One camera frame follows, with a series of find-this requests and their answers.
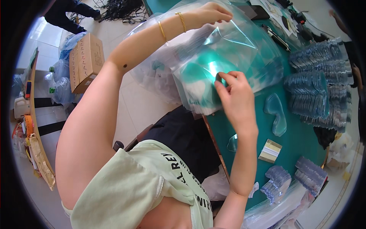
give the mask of teal table surface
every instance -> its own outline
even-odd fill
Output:
[[[147,8],[151,10],[152,13],[164,13],[178,2],[178,0],[146,0],[145,3],[147,4]],[[284,33],[281,32],[279,28],[271,24],[270,20],[256,20],[253,22],[258,26],[265,24],[274,30],[279,36],[281,36],[282,39],[285,38]],[[309,44],[301,38],[299,38],[299,41],[301,46]],[[292,45],[291,42],[288,43],[291,50],[297,49],[297,46]],[[284,76],[294,73],[295,69],[293,69],[288,64],[288,56],[290,53],[282,49],[280,46],[278,46],[278,48],[283,57],[282,62],[284,67]],[[281,100],[287,122],[287,131],[281,137],[277,137],[272,133],[272,125],[275,120],[275,116],[263,112],[266,98],[273,93],[276,93]],[[289,95],[283,89],[283,80],[274,86],[265,88],[256,93],[255,114],[259,129],[257,156],[259,156],[261,153],[267,139],[271,139],[282,145],[282,150],[280,151],[280,154],[274,164],[259,159],[257,160],[257,173],[255,181],[258,181],[259,187],[262,187],[269,180],[265,177],[265,172],[273,165],[282,166],[291,174],[293,178],[293,175],[296,171],[295,163],[300,156],[308,158],[319,166],[323,164],[325,158],[326,151],[323,150],[323,148],[318,144],[313,127],[301,122],[299,115],[293,114],[288,110],[288,97]],[[220,150],[219,153],[222,155],[227,171],[230,174],[235,152],[228,151],[227,144],[229,142],[229,138],[235,134],[235,131],[223,111],[217,111],[214,113],[214,115],[209,115],[206,118]],[[266,195],[264,193],[256,191],[253,195],[253,198],[248,199],[246,209],[257,205],[265,199]]]

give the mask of gold bracelet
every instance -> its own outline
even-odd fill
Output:
[[[163,28],[161,27],[161,23],[160,23],[160,21],[158,21],[158,23],[159,23],[160,31],[161,31],[161,33],[163,34],[163,37],[164,37],[165,41],[166,41],[166,42],[168,42],[167,37],[165,36],[164,30],[163,30]]]
[[[184,32],[186,32],[187,31],[187,28],[186,28],[186,24],[184,23],[184,19],[183,19],[182,13],[181,12],[178,12],[178,13],[175,13],[175,14],[179,14],[180,20],[182,21],[182,24],[183,24]]]

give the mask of black straps pile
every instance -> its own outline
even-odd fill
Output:
[[[147,11],[143,7],[142,0],[108,0],[102,8],[107,11],[102,14],[99,22],[122,20],[134,24],[136,22],[145,22]]]

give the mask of stack of plastic lenses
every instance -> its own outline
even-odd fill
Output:
[[[348,60],[346,48],[340,38],[313,43],[301,50],[291,52],[289,63],[297,69],[328,60]]]
[[[298,68],[299,72],[323,71],[327,84],[352,85],[354,83],[349,60],[331,60]]]
[[[261,188],[270,204],[279,203],[291,183],[290,174],[282,166],[274,165],[266,172],[269,181]]]
[[[322,71],[289,75],[284,88],[291,93],[291,112],[312,118],[326,118],[329,115],[328,89]]]
[[[313,126],[335,129],[341,133],[346,130],[346,123],[351,122],[351,86],[332,85],[328,87],[329,116],[311,118],[300,116],[300,120]]]
[[[298,170],[295,172],[294,178],[309,190],[311,195],[317,196],[328,173],[303,156],[299,158],[295,166]]]

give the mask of cardboard box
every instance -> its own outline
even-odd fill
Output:
[[[102,41],[86,34],[70,52],[71,92],[82,94],[95,79],[104,64]]]

